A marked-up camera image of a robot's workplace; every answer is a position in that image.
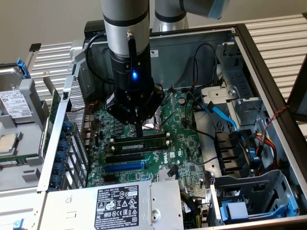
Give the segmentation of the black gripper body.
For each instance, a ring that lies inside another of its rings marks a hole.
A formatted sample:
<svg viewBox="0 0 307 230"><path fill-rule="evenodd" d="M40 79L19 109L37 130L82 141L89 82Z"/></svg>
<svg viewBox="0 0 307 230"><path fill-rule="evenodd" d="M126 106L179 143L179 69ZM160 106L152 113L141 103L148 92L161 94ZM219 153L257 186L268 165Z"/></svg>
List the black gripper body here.
<svg viewBox="0 0 307 230"><path fill-rule="evenodd" d="M119 104L134 108L139 119L139 107L145 105L154 90L151 73L150 49L131 57L121 57L110 52L115 97Z"/></svg>

